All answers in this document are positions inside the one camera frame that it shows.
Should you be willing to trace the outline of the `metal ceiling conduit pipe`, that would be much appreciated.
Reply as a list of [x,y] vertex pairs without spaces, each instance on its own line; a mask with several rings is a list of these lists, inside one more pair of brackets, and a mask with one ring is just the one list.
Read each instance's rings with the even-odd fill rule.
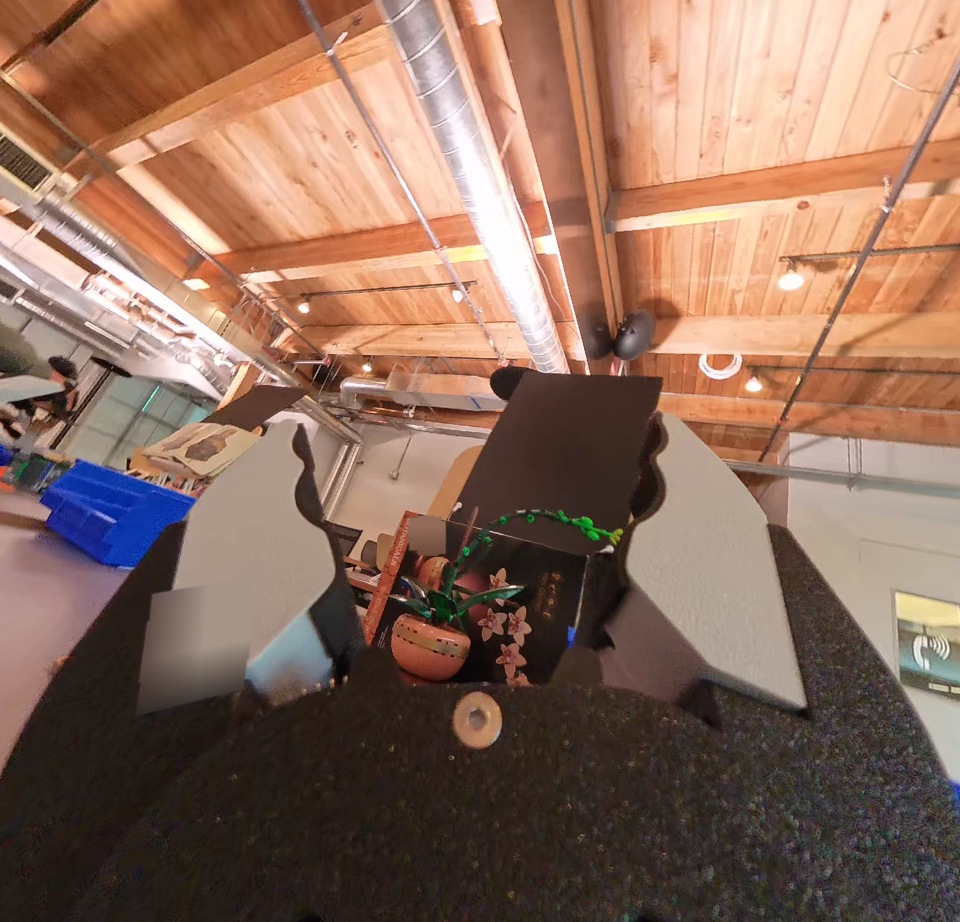
[[368,112],[367,106],[362,100],[361,95],[356,89],[353,79],[351,78],[346,66],[343,64],[340,56],[337,53],[337,47],[329,39],[326,31],[324,30],[321,22],[319,21],[312,5],[308,0],[294,0],[296,7],[298,8],[300,14],[303,16],[304,21],[306,22],[307,27],[316,37],[320,48],[323,51],[323,54],[326,56],[327,60],[331,64],[336,76],[342,82],[344,88],[347,91],[347,94],[350,96],[353,101],[362,121],[366,124],[366,128],[373,138],[376,147],[379,149],[383,159],[385,160],[387,166],[389,167],[392,175],[395,178],[395,181],[399,185],[403,196],[406,197],[410,206],[414,212],[414,216],[418,221],[419,225],[426,234],[426,238],[432,248],[434,254],[436,254],[440,260],[440,263],[444,267],[449,276],[451,283],[453,284],[455,291],[459,292],[461,295],[462,304],[466,305],[469,309],[475,323],[478,325],[481,334],[486,341],[487,345],[492,349],[494,357],[498,365],[503,366],[508,363],[508,360],[501,349],[498,347],[497,342],[491,331],[487,328],[486,323],[483,319],[483,315],[479,308],[474,304],[473,299],[469,294],[469,290],[462,281],[457,269],[454,267],[454,264],[451,262],[450,257],[446,248],[442,245],[439,237],[436,235],[433,230],[429,220],[426,218],[426,214],[419,205],[411,187],[409,186],[406,178],[404,177],[398,163],[395,161],[390,148],[388,147],[386,141],[384,140],[377,123],[374,118]]
[[819,360],[827,339],[832,333],[834,325],[841,315],[842,310],[849,299],[859,276],[861,275],[870,257],[874,255],[874,251],[876,249],[877,242],[882,235],[882,231],[885,228],[892,212],[894,211],[894,208],[899,202],[905,186],[909,183],[914,171],[916,170],[918,163],[929,144],[930,138],[939,124],[948,103],[950,102],[951,97],[954,94],[954,90],[958,86],[958,82],[959,58],[956,58],[940,94],[937,96],[930,113],[924,121],[916,142],[914,143],[913,147],[910,148],[906,157],[906,161],[903,163],[895,180],[893,181],[892,187],[886,193],[875,223],[873,224],[870,233],[867,236],[866,242],[863,244],[858,253],[853,269],[847,277],[843,288],[841,289],[836,301],[834,302],[834,305],[826,317],[826,320],[822,326],[822,330],[805,360],[804,366],[797,378],[794,388],[791,390],[791,393],[784,403],[779,416],[774,421],[774,428],[759,454],[759,464],[762,464],[767,457],[771,455],[782,429],[788,422],[789,416],[794,406],[798,402],[806,382],[810,377],[812,369]]

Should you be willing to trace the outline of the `silver spiral air duct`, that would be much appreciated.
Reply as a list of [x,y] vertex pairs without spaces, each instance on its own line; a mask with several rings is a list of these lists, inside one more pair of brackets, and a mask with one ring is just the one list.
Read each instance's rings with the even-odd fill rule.
[[531,242],[448,0],[373,0],[534,367],[569,374]]

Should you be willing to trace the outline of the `metal ventilation ductwork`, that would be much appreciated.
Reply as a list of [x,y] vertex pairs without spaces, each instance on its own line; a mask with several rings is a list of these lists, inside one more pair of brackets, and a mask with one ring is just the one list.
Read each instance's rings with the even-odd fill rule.
[[261,345],[177,278],[150,281],[109,234],[55,193],[1,176],[2,300],[71,326],[136,376],[220,399]]

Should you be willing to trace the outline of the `dark cardboard flap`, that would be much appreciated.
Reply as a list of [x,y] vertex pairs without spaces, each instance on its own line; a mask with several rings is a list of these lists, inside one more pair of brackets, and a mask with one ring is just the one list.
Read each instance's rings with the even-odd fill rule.
[[280,412],[289,410],[307,395],[304,388],[255,385],[245,394],[211,412],[203,424],[233,426],[253,432]]

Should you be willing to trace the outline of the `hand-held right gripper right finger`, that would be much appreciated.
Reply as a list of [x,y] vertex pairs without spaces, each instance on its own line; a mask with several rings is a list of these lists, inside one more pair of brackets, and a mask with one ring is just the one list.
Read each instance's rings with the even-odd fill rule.
[[615,559],[623,594],[576,682],[680,705],[714,684],[788,712],[808,706],[766,516],[676,416],[651,427],[654,499]]

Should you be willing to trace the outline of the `dark orchid print product box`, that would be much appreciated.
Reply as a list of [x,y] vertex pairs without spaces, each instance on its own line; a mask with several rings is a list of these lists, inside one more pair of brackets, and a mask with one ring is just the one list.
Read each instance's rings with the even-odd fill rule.
[[[447,520],[408,514],[405,548],[389,594],[367,612],[371,645],[389,656],[414,685],[493,683],[526,687],[548,682],[576,646],[599,650],[606,616],[623,594],[616,554],[630,524],[648,508],[656,484],[650,468],[651,427],[662,382],[658,378],[547,375],[508,377],[510,399],[482,446],[460,501]],[[476,605],[456,628],[471,640],[461,671],[426,681],[402,671],[390,650],[399,616],[414,615],[391,593],[438,588],[441,568],[489,520],[518,508],[561,509],[587,516],[603,529],[624,529],[619,546],[591,543],[569,527],[514,520],[493,532],[493,544],[462,572],[466,595],[503,584],[521,589],[509,604]]]

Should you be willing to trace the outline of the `pink brick flower pot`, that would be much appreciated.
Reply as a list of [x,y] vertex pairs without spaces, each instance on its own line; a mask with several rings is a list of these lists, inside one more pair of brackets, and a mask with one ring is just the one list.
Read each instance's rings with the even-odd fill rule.
[[466,664],[472,641],[456,628],[435,626],[414,615],[399,616],[390,632],[390,653],[410,676],[447,681]]

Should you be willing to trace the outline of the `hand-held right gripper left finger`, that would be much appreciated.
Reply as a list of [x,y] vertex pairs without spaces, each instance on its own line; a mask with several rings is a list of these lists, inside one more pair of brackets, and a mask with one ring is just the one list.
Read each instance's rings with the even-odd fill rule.
[[270,426],[186,518],[176,659],[218,688],[319,688],[366,649],[306,430]]

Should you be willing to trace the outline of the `blue plastic bin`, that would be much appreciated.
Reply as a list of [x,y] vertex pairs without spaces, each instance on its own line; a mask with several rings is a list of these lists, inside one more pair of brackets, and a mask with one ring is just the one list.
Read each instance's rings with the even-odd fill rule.
[[163,530],[186,519],[193,496],[77,460],[42,494],[45,525],[95,561],[136,568]]

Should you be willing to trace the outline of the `rectangular metal duct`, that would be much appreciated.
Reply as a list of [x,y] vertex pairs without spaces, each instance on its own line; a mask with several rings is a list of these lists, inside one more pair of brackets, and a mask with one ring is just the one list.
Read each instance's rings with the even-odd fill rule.
[[386,400],[402,407],[501,412],[506,407],[488,379],[459,374],[394,371],[387,378],[352,376],[342,380],[338,401],[359,409],[363,400]]

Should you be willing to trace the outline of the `printed cardboard sheet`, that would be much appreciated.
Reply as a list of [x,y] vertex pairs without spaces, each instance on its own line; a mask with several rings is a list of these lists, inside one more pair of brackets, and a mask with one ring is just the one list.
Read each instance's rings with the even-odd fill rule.
[[171,436],[144,447],[130,462],[143,477],[178,476],[210,480],[231,466],[261,439],[259,429],[233,425],[190,423]]

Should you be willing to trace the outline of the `ceiling air vent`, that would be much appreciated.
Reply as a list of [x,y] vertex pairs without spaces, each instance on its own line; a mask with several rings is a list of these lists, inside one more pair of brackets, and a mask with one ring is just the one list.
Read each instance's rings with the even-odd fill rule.
[[57,178],[54,167],[5,131],[1,131],[1,171],[8,179],[32,192],[51,185]]

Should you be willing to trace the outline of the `green brick plant with stem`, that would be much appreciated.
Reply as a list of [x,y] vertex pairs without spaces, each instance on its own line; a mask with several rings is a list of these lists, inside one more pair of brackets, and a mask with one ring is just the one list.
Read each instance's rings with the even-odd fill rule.
[[390,597],[425,617],[433,625],[458,624],[462,616],[466,615],[471,608],[489,601],[509,604],[522,591],[519,587],[503,584],[466,595],[458,586],[458,579],[462,572],[477,563],[482,554],[492,546],[494,531],[503,529],[514,520],[522,520],[528,525],[534,525],[538,520],[563,525],[580,532],[582,537],[591,543],[606,544],[606,548],[610,551],[614,551],[619,546],[625,533],[623,528],[614,530],[600,528],[587,516],[570,516],[561,509],[518,508],[489,520],[479,532],[474,532],[474,524],[469,523],[466,526],[465,541],[461,548],[454,555],[453,560],[440,569],[438,588],[416,588],[414,582],[408,580],[409,597],[402,598],[396,593],[391,593]]

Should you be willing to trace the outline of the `wall sign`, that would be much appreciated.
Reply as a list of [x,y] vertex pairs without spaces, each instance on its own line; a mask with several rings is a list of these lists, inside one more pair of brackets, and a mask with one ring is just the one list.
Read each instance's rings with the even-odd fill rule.
[[959,700],[959,604],[895,591],[894,611],[901,684]]

